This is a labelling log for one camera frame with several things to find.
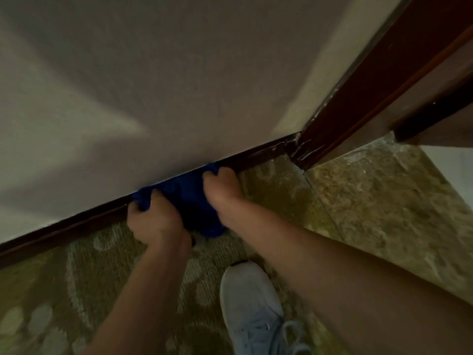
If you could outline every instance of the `blue cloth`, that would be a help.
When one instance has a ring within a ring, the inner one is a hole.
[[[139,203],[143,212],[147,211],[150,208],[151,192],[159,189],[177,208],[188,231],[198,231],[204,237],[216,238],[223,234],[225,227],[204,195],[202,174],[206,171],[217,174],[219,167],[210,163],[162,183],[142,188],[133,193],[133,201]]]

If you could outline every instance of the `person's left hand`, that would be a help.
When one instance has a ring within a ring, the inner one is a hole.
[[[137,202],[128,205],[127,225],[139,241],[150,245],[157,239],[181,238],[187,233],[177,209],[156,189],[150,208],[142,212]]]

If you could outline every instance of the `foot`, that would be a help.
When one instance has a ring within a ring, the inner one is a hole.
[[[230,266],[220,283],[220,304],[236,355],[285,353],[281,302],[259,266],[249,261]]]

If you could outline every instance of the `shoe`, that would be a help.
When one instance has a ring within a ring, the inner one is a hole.
[[[300,343],[302,326],[284,322],[281,302],[271,280],[249,261],[231,265],[220,283],[223,320],[235,355],[287,355],[309,351]],[[286,329],[293,328],[297,340],[287,345]]]

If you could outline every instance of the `forearm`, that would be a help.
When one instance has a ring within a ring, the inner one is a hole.
[[[473,346],[472,307],[437,286],[248,201],[218,211],[353,351],[463,354]]]
[[[188,234],[148,246],[86,354],[163,354],[190,252]]]

